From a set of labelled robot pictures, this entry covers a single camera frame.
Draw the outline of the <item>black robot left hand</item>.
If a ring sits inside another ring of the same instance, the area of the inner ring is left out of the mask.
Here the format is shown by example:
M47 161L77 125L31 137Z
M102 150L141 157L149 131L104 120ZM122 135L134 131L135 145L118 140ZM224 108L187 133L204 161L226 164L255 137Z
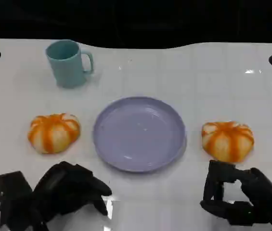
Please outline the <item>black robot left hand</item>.
M76 164L62 161L53 165L39 180L31 195L30 216L34 231L47 231L47 222L57 215L66 215L92 204L102 215L108 215L103 196L111 189Z

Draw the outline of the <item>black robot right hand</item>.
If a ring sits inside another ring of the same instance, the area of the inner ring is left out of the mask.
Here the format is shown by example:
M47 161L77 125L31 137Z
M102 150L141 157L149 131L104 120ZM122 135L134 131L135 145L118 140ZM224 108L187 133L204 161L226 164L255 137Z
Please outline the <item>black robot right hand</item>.
M249 201L224 201L224 183L237 180ZM257 168L240 170L233 164L211 160L200 205L233 226L272 225L272 182Z

